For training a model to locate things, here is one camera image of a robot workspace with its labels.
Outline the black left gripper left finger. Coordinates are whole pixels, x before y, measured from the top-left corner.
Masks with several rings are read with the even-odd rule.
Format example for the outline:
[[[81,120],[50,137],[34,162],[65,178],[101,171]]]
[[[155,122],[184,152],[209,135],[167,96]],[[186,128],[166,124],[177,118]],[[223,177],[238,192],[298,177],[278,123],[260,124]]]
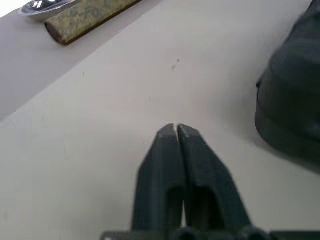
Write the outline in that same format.
[[[174,124],[156,134],[137,174],[131,228],[169,231],[181,226],[186,174]]]

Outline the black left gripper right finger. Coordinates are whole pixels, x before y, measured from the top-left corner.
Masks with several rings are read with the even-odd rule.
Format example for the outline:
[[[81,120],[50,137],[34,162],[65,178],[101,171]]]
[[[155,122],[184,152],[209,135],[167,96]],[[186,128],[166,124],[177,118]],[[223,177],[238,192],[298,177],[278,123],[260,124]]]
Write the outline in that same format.
[[[251,224],[232,175],[190,126],[177,127],[186,172],[186,223],[200,231],[239,232]]]

